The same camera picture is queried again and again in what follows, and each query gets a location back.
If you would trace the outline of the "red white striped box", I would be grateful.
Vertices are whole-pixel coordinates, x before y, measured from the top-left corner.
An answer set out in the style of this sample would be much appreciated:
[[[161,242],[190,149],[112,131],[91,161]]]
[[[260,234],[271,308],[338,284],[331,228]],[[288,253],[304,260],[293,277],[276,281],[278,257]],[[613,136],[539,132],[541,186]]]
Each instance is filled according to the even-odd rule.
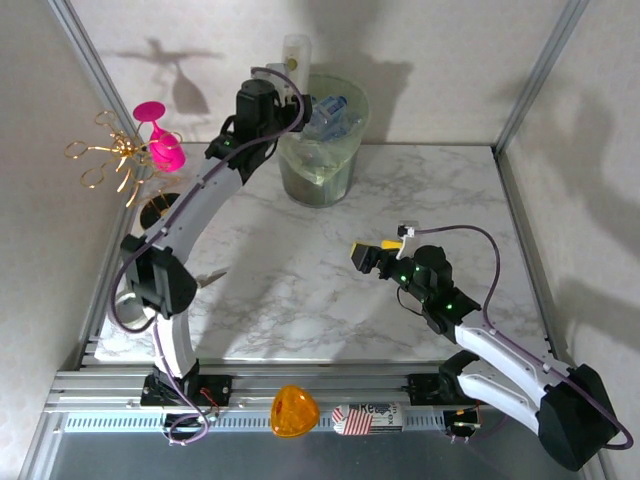
[[[343,404],[332,411],[333,429],[342,436],[400,433],[404,430],[401,405],[393,403]]]

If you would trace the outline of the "aluminium table side rail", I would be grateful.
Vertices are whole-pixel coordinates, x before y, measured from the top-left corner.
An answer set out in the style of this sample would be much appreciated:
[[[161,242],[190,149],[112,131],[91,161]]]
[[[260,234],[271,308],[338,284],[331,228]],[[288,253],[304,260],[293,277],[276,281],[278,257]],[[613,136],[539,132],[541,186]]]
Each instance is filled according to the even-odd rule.
[[[520,250],[534,293],[537,309],[544,324],[547,343],[551,352],[560,360],[572,362],[567,350],[562,326],[556,322],[556,308],[549,283],[547,281],[534,232],[526,212],[524,201],[518,188],[517,180],[505,154],[494,153],[494,161],[509,206],[510,215],[515,226]]]
[[[135,211],[127,207],[126,202],[124,194],[115,191],[115,216],[107,223],[109,229],[106,250],[101,257],[96,285],[92,291],[90,305],[79,336],[74,360],[76,368],[83,364],[89,347],[99,337],[103,324],[107,320],[113,281],[121,263],[120,243],[135,222]]]

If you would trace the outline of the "aluminium frame post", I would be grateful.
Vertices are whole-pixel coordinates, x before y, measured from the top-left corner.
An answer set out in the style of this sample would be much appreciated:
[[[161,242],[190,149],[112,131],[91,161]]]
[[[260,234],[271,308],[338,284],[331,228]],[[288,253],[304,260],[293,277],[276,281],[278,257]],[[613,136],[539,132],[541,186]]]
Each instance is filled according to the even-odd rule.
[[[492,145],[492,152],[496,161],[506,153],[590,1],[566,0],[531,72],[526,76],[523,86],[518,90],[516,101],[501,132]]]
[[[115,112],[118,125],[129,134],[136,131],[136,126],[121,96],[107,72],[101,57],[94,46],[88,32],[74,9],[71,0],[45,0],[64,33],[68,37],[72,49],[80,60],[88,78],[94,86],[106,108]]]

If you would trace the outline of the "green translucent bin liner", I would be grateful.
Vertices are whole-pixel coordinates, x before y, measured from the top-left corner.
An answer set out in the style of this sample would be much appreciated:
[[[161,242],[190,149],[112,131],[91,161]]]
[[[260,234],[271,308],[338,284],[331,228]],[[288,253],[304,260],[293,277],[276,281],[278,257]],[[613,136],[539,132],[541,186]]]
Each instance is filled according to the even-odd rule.
[[[329,95],[343,96],[347,101],[348,133],[332,141],[311,140],[305,132],[290,133],[279,140],[277,152],[281,160],[297,175],[321,185],[333,177],[357,153],[371,117],[367,94],[353,81],[327,72],[309,78],[308,93],[313,106]]]

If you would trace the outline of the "orange triangular plastic object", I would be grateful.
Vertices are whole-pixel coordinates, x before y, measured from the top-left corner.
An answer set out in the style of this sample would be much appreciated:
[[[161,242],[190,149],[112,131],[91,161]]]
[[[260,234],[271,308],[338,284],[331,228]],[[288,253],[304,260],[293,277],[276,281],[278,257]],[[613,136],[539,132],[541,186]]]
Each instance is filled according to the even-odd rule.
[[[310,432],[320,418],[320,410],[311,394],[301,387],[286,385],[273,399],[270,426],[279,438],[295,438]]]

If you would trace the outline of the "pink wine glass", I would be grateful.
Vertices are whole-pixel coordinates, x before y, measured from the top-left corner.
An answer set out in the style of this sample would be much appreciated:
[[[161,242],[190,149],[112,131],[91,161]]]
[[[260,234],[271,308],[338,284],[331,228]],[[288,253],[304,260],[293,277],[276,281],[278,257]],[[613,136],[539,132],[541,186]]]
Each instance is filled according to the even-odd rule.
[[[159,126],[158,121],[166,113],[166,107],[159,101],[147,101],[133,110],[133,117],[140,123],[150,123],[152,132],[149,149],[156,167],[164,172],[172,173],[181,169],[186,163],[186,155],[177,133],[169,132]]]

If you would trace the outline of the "grey mesh waste bin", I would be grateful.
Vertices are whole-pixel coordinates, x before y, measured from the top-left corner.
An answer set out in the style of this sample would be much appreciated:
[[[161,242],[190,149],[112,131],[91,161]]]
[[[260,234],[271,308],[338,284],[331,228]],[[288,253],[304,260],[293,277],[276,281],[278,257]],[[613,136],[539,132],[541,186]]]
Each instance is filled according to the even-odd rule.
[[[310,207],[322,208],[339,202],[351,188],[357,153],[333,177],[321,185],[316,185],[294,173],[293,169],[280,159],[277,152],[286,193],[296,202]]]

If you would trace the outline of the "small circuit board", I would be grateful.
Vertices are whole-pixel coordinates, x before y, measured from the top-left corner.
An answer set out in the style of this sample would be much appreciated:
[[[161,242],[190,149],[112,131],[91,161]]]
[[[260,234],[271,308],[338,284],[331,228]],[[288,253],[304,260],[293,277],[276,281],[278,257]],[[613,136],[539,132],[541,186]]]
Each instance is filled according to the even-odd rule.
[[[464,436],[466,431],[475,432],[482,426],[480,409],[469,407],[444,412],[446,430],[458,436]]]

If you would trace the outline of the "white tape roll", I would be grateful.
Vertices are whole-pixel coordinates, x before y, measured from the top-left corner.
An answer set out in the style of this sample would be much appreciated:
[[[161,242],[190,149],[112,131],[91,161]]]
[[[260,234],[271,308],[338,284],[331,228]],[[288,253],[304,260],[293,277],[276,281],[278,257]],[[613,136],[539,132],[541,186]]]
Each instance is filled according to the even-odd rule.
[[[116,297],[115,310],[120,322],[129,329],[141,329],[148,322],[144,307],[134,292],[121,292]]]

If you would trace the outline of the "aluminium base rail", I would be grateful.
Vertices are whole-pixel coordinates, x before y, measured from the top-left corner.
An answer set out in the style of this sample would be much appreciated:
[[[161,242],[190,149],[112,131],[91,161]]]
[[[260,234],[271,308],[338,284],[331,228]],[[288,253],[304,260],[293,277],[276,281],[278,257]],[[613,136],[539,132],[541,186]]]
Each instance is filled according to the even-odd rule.
[[[151,393],[146,364],[96,364],[76,371],[60,371],[46,396],[46,413],[139,412],[178,413],[178,404],[148,406]],[[472,407],[465,397],[445,399],[437,393],[436,363],[219,363],[200,366],[189,391],[208,389],[223,412],[269,411],[279,390],[288,385],[309,392],[326,411],[339,404],[397,402],[411,406],[417,397],[423,406],[454,410]]]

